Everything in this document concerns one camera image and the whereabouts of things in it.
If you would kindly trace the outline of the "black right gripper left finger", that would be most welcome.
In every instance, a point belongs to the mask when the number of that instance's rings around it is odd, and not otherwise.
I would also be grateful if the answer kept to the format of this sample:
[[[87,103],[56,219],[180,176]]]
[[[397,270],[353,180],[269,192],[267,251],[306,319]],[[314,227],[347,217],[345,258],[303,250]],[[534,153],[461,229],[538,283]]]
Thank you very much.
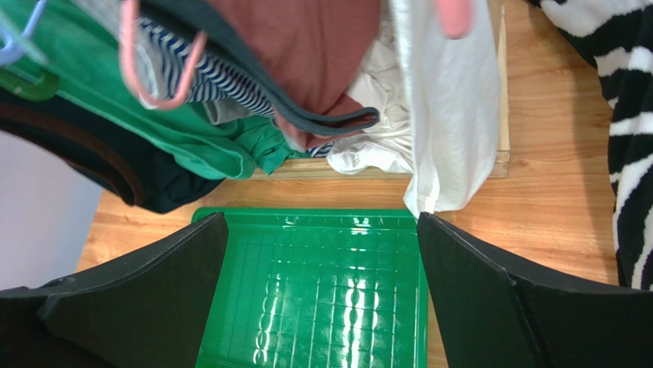
[[[3,367],[192,367],[228,242],[209,215],[37,288],[1,292]]]

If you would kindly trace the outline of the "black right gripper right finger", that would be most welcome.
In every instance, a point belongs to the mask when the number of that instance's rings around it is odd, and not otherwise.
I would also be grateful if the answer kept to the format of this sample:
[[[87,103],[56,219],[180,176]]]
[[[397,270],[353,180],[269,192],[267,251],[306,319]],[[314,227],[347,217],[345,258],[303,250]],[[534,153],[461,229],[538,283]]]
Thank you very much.
[[[451,367],[650,367],[652,294],[548,268],[422,213],[418,245]]]

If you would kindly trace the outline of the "navy tank top maroon trim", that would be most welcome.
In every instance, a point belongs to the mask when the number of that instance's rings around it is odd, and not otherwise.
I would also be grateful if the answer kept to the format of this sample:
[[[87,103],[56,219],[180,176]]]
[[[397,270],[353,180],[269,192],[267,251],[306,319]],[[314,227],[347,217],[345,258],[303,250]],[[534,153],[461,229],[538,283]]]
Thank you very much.
[[[1,130],[53,153],[127,205],[166,214],[212,192],[174,156],[62,97],[34,102],[1,92]]]

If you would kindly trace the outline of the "green plastic hanger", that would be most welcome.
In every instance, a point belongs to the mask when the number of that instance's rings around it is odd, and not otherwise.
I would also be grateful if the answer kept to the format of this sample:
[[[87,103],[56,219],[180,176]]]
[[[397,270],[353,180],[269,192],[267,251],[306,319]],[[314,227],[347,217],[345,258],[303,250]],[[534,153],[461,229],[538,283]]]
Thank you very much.
[[[40,76],[35,83],[1,69],[1,88],[24,100],[41,102],[50,100],[58,91],[60,78],[51,72],[39,68]]]

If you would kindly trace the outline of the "green tank top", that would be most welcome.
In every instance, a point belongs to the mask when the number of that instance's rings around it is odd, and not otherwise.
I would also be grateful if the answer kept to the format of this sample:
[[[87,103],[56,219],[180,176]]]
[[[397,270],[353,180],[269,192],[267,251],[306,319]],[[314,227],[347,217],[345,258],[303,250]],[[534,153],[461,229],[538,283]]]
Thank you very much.
[[[44,69],[60,78],[60,96],[148,140],[203,178],[248,179],[256,168],[272,173],[286,159],[302,157],[266,117],[213,126],[196,103],[147,110],[123,83],[114,36],[72,2],[48,2],[32,40],[48,58]]]

